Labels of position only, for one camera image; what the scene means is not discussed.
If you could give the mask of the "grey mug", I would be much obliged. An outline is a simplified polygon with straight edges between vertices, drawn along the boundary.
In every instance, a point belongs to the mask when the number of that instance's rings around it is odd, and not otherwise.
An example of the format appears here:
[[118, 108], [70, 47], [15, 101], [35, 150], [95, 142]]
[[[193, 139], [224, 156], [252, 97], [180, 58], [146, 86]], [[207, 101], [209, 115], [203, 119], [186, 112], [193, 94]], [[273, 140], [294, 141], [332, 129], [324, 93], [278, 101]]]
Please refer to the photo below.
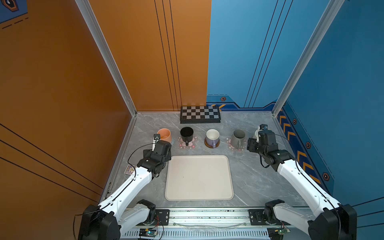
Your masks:
[[239, 150], [243, 146], [243, 141], [246, 137], [246, 133], [243, 130], [234, 130], [231, 145], [233, 148]]

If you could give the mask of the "orange pink mug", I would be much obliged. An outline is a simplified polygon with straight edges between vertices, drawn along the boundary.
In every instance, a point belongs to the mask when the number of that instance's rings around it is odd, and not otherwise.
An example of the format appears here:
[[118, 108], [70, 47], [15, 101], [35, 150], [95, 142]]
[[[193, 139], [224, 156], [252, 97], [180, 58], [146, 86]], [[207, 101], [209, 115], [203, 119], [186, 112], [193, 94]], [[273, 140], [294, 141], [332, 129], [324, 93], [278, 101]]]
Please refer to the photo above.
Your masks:
[[157, 134], [160, 135], [160, 138], [162, 141], [166, 141], [169, 143], [172, 142], [172, 135], [171, 135], [171, 131], [169, 129], [166, 129], [166, 128], [160, 129], [160, 130], [158, 130]]

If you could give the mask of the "pink flower coaster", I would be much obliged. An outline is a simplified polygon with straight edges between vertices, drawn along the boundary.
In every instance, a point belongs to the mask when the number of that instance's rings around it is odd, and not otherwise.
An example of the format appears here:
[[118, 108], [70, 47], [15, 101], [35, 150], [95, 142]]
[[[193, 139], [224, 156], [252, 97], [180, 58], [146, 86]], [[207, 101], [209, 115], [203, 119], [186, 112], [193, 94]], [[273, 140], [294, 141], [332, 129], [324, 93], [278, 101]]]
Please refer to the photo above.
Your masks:
[[232, 138], [226, 138], [226, 143], [228, 145], [228, 149], [232, 152], [243, 152], [246, 149], [246, 139], [241, 140], [241, 146], [239, 149], [235, 148], [234, 146], [231, 145]]
[[194, 150], [196, 148], [196, 144], [198, 143], [199, 141], [199, 138], [197, 136], [194, 136], [193, 139], [189, 142], [189, 145], [187, 146], [186, 143], [183, 141], [182, 137], [179, 136], [177, 138], [177, 146], [181, 149], [181, 150]]

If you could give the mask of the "black mug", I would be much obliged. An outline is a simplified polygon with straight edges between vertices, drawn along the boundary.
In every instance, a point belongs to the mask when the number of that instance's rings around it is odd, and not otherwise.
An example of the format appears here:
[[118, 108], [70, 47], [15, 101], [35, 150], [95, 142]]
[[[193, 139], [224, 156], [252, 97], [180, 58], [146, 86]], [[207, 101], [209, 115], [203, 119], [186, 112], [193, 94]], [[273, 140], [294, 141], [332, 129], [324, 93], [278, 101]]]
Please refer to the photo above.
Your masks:
[[186, 146], [189, 146], [189, 143], [193, 139], [194, 130], [191, 127], [184, 127], [180, 130], [180, 134], [183, 142], [186, 144]]

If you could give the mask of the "white lavender mug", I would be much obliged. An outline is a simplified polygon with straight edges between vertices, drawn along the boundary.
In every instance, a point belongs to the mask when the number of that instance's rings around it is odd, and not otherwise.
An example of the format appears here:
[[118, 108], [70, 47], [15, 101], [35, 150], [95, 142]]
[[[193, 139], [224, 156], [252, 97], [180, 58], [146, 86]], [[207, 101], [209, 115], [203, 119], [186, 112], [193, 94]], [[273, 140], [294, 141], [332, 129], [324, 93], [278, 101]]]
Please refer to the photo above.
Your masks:
[[210, 129], [206, 132], [206, 138], [209, 139], [208, 140], [209, 144], [213, 145], [214, 140], [220, 139], [220, 133], [215, 129]]

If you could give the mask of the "brown wooden round coaster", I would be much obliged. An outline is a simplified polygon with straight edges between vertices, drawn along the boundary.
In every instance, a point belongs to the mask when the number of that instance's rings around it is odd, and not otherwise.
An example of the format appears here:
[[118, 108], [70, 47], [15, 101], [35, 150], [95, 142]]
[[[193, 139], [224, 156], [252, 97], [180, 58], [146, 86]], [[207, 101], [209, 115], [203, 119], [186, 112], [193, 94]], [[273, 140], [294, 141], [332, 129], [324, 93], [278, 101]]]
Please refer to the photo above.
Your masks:
[[210, 149], [215, 149], [215, 148], [217, 148], [217, 147], [220, 145], [220, 143], [221, 143], [220, 139], [217, 139], [217, 140], [214, 140], [214, 141], [213, 141], [213, 143], [214, 143], [213, 145], [210, 145], [209, 142], [208, 142], [208, 140], [209, 140], [209, 139], [205, 138], [205, 139], [204, 139], [204, 143], [205, 143], [205, 146], [206, 146], [207, 148], [210, 148]]

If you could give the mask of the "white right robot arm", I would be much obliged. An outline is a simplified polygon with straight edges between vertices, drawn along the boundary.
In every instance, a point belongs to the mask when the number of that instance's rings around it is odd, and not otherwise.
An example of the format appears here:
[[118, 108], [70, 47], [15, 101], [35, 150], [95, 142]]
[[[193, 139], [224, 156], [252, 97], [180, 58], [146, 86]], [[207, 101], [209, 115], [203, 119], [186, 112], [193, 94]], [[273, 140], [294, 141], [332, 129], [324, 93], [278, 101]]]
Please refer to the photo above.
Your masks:
[[284, 177], [311, 209], [307, 214], [273, 200], [265, 204], [264, 216], [269, 224], [287, 222], [306, 233], [312, 240], [355, 240], [357, 238], [357, 212], [347, 204], [333, 198], [300, 167], [293, 155], [280, 150], [276, 143], [263, 145], [260, 140], [248, 139], [249, 152], [259, 154], [278, 174]]

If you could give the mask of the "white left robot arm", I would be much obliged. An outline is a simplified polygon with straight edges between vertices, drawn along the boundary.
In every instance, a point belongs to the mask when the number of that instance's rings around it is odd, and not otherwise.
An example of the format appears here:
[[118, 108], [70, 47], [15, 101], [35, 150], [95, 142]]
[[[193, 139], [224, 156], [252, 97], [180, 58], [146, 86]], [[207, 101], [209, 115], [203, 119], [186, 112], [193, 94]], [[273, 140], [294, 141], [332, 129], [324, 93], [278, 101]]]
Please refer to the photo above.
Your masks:
[[170, 150], [145, 150], [134, 174], [112, 195], [97, 206], [88, 206], [82, 217], [76, 240], [119, 240], [138, 224], [150, 225], [156, 221], [156, 205], [140, 200], [129, 211], [128, 205], [148, 183], [159, 175], [171, 160]]

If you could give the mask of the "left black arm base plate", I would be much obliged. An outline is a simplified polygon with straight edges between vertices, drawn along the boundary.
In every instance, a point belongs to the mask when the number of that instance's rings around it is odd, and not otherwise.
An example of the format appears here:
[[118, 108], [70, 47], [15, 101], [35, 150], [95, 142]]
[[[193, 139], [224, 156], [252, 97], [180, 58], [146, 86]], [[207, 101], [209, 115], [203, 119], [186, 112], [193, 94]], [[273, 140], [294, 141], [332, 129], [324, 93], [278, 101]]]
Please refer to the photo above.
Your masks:
[[140, 223], [139, 226], [168, 226], [170, 220], [170, 210], [167, 209], [156, 209], [151, 211], [147, 219]]

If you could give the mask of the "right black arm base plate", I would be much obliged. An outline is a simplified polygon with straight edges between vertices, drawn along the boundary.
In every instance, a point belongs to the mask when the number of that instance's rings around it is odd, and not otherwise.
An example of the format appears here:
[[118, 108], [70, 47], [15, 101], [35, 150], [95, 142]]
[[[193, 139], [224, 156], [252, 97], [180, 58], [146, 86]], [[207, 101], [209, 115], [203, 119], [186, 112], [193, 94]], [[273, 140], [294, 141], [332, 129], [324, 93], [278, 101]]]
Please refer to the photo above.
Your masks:
[[249, 209], [248, 213], [252, 226], [268, 225], [264, 209]]

